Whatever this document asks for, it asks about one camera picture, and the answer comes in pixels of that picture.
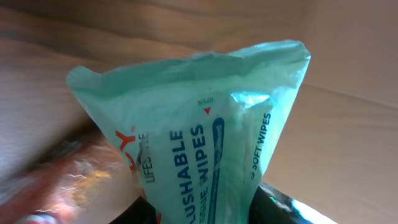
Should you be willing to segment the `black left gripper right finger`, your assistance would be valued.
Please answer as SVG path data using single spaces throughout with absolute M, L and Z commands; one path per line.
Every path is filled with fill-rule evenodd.
M 313 224 L 294 200 L 271 185 L 260 182 L 249 209 L 249 224 Z

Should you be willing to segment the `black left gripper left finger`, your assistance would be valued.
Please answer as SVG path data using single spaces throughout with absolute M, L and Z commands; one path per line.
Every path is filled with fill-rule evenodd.
M 145 199 L 139 197 L 122 214 L 109 224 L 156 224 L 155 208 Z

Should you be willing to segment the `orange candy bar wrapper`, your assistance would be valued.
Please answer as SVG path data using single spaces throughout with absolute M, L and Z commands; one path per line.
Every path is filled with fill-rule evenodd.
M 110 223 L 140 196 L 135 176 L 100 133 L 65 141 L 45 162 L 1 182 L 1 224 Z

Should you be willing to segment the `teal wipes packet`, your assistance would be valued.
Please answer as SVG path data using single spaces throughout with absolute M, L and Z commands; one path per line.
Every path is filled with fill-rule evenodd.
M 283 40 L 104 73 L 76 67 L 67 85 L 162 223 L 247 223 L 310 58 Z

